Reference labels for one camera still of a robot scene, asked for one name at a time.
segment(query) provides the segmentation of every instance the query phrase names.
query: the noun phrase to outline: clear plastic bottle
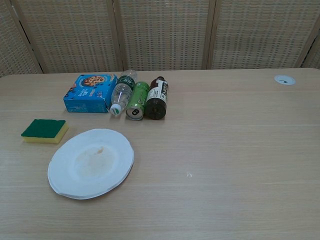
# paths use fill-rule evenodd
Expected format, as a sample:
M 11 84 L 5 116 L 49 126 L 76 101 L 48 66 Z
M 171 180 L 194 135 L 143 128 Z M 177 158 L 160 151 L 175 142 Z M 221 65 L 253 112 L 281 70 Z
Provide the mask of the clear plastic bottle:
M 129 69 L 121 73 L 111 96 L 110 112 L 117 116 L 125 110 L 137 81 L 137 72 Z

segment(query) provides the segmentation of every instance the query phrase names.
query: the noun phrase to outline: cookie box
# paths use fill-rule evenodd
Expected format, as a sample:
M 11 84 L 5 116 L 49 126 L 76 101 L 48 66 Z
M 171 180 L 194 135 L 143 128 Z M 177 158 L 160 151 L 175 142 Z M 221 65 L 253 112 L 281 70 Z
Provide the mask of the cookie box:
M 108 113 L 117 83 L 114 74 L 82 74 L 63 98 L 68 112 Z

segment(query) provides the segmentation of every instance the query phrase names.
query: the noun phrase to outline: brown bottle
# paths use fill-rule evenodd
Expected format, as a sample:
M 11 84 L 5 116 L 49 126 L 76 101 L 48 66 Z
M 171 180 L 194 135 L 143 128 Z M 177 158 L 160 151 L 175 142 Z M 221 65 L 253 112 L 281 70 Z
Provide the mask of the brown bottle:
M 166 115 L 168 90 L 168 83 L 162 76 L 151 82 L 144 110 L 147 117 L 160 120 Z

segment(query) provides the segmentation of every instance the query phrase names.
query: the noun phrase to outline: paper plate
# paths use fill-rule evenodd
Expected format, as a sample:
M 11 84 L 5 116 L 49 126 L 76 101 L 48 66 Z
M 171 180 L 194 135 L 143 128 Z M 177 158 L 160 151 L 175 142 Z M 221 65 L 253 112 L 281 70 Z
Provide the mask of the paper plate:
M 125 136 L 110 129 L 92 129 L 71 138 L 55 152 L 48 180 L 59 195 L 90 199 L 121 184 L 133 163 L 134 150 Z

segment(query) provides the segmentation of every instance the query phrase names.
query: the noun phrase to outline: bottle cap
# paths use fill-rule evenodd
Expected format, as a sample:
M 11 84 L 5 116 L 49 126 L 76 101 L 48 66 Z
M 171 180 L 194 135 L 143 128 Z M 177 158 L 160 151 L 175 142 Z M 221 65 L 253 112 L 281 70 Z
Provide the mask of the bottle cap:
M 112 106 L 110 107 L 110 112 L 111 112 L 113 115 L 117 116 L 117 115 L 119 115 L 119 114 L 122 112 L 122 107 L 121 107 L 119 104 L 117 104 L 117 103 L 112 104 Z

